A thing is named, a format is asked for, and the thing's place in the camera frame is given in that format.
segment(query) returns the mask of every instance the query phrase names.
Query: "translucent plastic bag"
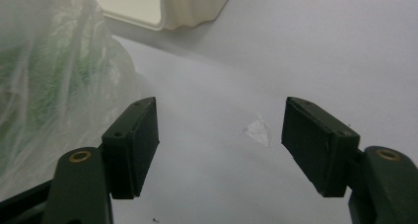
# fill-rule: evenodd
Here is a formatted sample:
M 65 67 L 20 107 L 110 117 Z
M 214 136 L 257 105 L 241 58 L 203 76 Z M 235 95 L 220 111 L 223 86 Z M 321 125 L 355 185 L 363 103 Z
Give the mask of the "translucent plastic bag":
M 0 200 L 99 146 L 140 98 L 136 80 L 96 0 L 0 0 Z

